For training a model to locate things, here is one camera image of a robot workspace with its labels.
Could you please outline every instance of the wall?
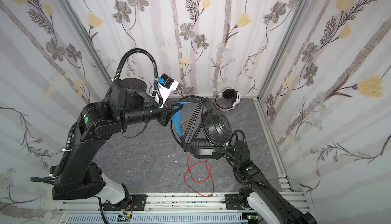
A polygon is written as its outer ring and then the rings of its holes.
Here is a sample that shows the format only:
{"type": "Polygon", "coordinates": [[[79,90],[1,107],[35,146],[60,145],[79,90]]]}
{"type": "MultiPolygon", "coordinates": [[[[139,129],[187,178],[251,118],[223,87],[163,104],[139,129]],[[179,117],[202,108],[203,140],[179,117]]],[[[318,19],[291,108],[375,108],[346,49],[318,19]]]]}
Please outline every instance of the wall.
{"type": "Polygon", "coordinates": [[[108,86],[56,0],[0,9],[0,222],[52,223],[61,201],[29,178],[59,163],[81,109],[108,86]]]}
{"type": "MultiPolygon", "coordinates": [[[[180,86],[176,96],[209,96],[225,87],[257,96],[299,0],[69,0],[110,75],[139,47],[180,86]]],[[[121,78],[153,82],[142,54],[121,78]]]]}
{"type": "Polygon", "coordinates": [[[261,98],[318,223],[391,217],[391,0],[312,0],[261,98]]]}

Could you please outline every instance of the white headphones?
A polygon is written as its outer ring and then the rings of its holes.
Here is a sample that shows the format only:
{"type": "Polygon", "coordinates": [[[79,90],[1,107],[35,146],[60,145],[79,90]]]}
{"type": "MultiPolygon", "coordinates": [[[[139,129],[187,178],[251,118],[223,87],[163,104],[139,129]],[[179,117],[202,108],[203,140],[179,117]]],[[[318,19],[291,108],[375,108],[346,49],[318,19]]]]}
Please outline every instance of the white headphones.
{"type": "Polygon", "coordinates": [[[239,93],[239,91],[235,91],[235,89],[233,89],[233,88],[226,88],[222,91],[222,93],[219,93],[215,97],[215,104],[222,111],[230,111],[230,110],[234,109],[235,106],[240,103],[240,101],[241,101],[241,94],[239,93]],[[225,98],[225,99],[232,99],[233,98],[232,106],[230,108],[222,108],[217,103],[217,99],[220,99],[220,98],[225,98]]]}

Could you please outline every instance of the red cable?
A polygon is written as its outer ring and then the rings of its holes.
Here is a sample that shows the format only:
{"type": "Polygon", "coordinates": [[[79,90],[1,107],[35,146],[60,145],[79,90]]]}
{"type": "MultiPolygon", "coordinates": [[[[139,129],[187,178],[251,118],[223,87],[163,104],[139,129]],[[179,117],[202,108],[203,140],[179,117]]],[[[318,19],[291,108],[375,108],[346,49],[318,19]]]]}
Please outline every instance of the red cable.
{"type": "Polygon", "coordinates": [[[185,121],[184,123],[182,123],[182,125],[181,125],[181,129],[183,130],[183,124],[185,124],[185,123],[188,123],[190,120],[187,120],[187,121],[185,121]]]}
{"type": "Polygon", "coordinates": [[[212,196],[212,194],[213,194],[214,191],[215,191],[215,183],[213,182],[212,175],[210,174],[210,173],[212,172],[212,167],[210,166],[210,163],[208,162],[208,160],[198,161],[197,163],[193,164],[193,165],[189,168],[189,158],[190,158],[190,155],[191,155],[191,154],[189,154],[189,157],[187,157],[187,170],[186,170],[185,174],[183,175],[183,181],[185,182],[185,184],[186,184],[191,190],[193,190],[194,192],[198,193],[199,195],[201,195],[201,196],[203,196],[203,197],[212,196]],[[193,179],[192,172],[190,171],[190,169],[193,168],[193,166],[195,166],[196,164],[201,163],[201,162],[205,162],[205,167],[206,167],[206,170],[208,171],[209,175],[208,175],[203,181],[198,182],[198,181],[196,181],[196,180],[193,179]],[[185,179],[186,173],[187,173],[187,172],[190,173],[190,177],[192,178],[193,182],[196,182],[196,183],[204,182],[204,181],[206,181],[206,180],[210,177],[211,180],[212,180],[212,184],[213,184],[213,191],[212,191],[212,193],[209,194],[209,195],[202,195],[202,194],[200,194],[199,192],[195,191],[192,187],[190,187],[190,186],[187,184],[186,179],[185,179]]]}
{"type": "Polygon", "coordinates": [[[224,102],[222,102],[221,104],[223,104],[223,103],[226,103],[226,102],[228,102],[228,101],[230,101],[231,99],[227,99],[227,100],[225,100],[224,102]]]}

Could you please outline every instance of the marble-pattern floor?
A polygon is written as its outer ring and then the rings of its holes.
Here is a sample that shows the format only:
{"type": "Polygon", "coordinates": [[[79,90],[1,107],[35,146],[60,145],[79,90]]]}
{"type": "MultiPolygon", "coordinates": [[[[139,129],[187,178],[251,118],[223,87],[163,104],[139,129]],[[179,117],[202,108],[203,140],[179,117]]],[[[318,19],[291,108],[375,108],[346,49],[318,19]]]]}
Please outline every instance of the marble-pattern floor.
{"type": "MultiPolygon", "coordinates": [[[[195,106],[196,104],[185,105],[182,123],[190,119],[195,106]]],[[[245,132],[252,161],[277,191],[281,191],[276,167],[253,100],[242,99],[234,110],[224,113],[231,123],[232,131],[242,129],[245,132]]],[[[143,126],[144,124],[130,125],[126,135],[137,134],[143,126]]],[[[131,193],[192,192],[183,181],[188,155],[189,153],[183,152],[172,138],[170,127],[162,127],[154,120],[149,123],[145,132],[136,138],[124,138],[120,133],[113,135],[99,150],[94,162],[107,177],[115,182],[124,183],[131,193]]],[[[198,161],[191,156],[189,165],[198,161]]],[[[241,188],[225,159],[208,162],[212,167],[215,192],[237,192],[241,188]]],[[[192,175],[196,181],[208,176],[205,164],[199,163],[194,166],[192,175]]],[[[213,189],[210,179],[196,184],[191,180],[189,173],[186,175],[186,182],[198,192],[210,193],[213,189]]]]}

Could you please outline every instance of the metal mounting plate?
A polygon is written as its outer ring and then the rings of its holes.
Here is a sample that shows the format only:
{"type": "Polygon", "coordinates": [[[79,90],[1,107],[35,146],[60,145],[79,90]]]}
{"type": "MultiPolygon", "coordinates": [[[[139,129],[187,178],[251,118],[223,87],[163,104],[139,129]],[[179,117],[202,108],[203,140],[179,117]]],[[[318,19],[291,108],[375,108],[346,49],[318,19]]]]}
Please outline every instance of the metal mounting plate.
{"type": "Polygon", "coordinates": [[[227,210],[243,210],[238,194],[226,194],[223,203],[225,203],[227,210]]]}

